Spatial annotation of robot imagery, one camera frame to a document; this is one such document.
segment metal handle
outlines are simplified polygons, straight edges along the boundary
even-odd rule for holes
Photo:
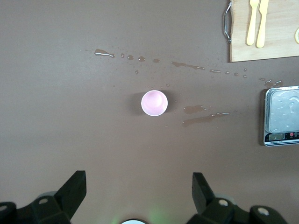
[[[228,38],[228,43],[232,42],[232,38],[228,34],[228,26],[227,26],[227,20],[226,20],[227,16],[226,15],[228,14],[228,11],[230,10],[231,6],[232,6],[232,2],[230,1],[228,4],[228,8],[226,9],[226,11],[223,15],[223,29],[224,29],[225,36]]]

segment utensil handle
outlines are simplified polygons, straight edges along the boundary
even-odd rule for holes
[[[256,34],[256,7],[252,8],[251,19],[250,19],[250,24],[249,24],[248,34],[247,34],[248,45],[252,45],[254,43],[255,34]]]
[[[227,24],[227,14],[230,11],[231,6],[232,6],[232,2],[230,1],[228,4],[228,8],[225,10],[223,15],[223,31],[225,36],[228,38],[228,43],[232,42],[232,38],[228,34],[228,24]]]
[[[265,32],[266,32],[266,16],[262,16],[261,26],[258,31],[256,46],[262,48],[265,45]]]

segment scale display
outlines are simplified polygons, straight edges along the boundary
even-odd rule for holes
[[[299,86],[269,89],[264,114],[266,146],[299,143]]]

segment bolt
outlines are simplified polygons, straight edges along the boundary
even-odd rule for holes
[[[219,200],[219,204],[223,207],[228,207],[228,202],[223,199]]]
[[[258,210],[258,212],[259,212],[261,215],[264,215],[264,216],[268,216],[268,215],[269,215],[268,210],[266,210],[266,209],[264,209],[264,208],[258,208],[257,210]]]

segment pink bowl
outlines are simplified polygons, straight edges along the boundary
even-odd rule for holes
[[[150,116],[159,116],[167,109],[168,100],[164,93],[151,90],[144,94],[141,100],[143,111]]]

